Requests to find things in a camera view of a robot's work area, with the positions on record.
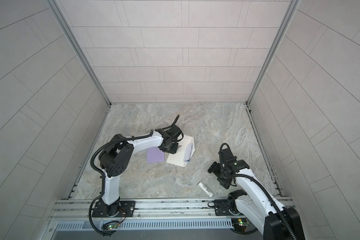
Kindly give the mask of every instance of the purple envelope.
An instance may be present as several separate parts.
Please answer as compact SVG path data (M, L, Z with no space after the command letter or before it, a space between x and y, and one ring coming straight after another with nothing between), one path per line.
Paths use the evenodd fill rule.
M158 147L150 147L147 149L147 163L163 162L164 152Z

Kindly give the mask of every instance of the white envelope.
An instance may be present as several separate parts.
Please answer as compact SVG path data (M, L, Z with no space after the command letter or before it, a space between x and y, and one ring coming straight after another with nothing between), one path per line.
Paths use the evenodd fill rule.
M195 139L194 137L184 135L183 139L179 142L179 148L177 149L177 152L175 154L169 154L167 162L177 166L185 167L188 164L188 161L184 161L185 150L190 143L193 143L193 148L191 151L192 157L193 153L195 152Z

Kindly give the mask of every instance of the wall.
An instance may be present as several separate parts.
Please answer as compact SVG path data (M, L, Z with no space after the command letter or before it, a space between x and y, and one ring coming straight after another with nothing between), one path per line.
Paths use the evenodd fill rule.
M246 101L289 4L56 2L114 103Z
M360 0L302 0L250 107L307 236L360 239Z
M106 108L46 3L0 0L0 240L37 236Z

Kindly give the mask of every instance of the gray stone surface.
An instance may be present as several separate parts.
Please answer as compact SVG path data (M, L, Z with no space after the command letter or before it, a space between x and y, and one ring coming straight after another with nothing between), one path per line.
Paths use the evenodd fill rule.
M219 147L224 142L230 145L238 159L250 165L265 188L275 193L242 103L112 105L94 151L115 134L138 136L149 133L151 129L168 126L177 114L180 118L176 125L184 134L195 137L196 151L188 165L179 167L166 162L147 164L147 151L138 152L131 157L127 170L121 175L121 198L206 197L198 186L200 181L215 196L226 196L237 188L224 189L216 177L207 172L214 161L219 161ZM93 199L100 191L99 173L91 168L88 161L74 199Z

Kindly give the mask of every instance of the glue stick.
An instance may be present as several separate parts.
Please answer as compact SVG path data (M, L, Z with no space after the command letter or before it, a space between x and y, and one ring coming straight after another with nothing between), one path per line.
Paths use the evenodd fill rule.
M199 182L199 187L209 196L212 197L213 193L202 183Z

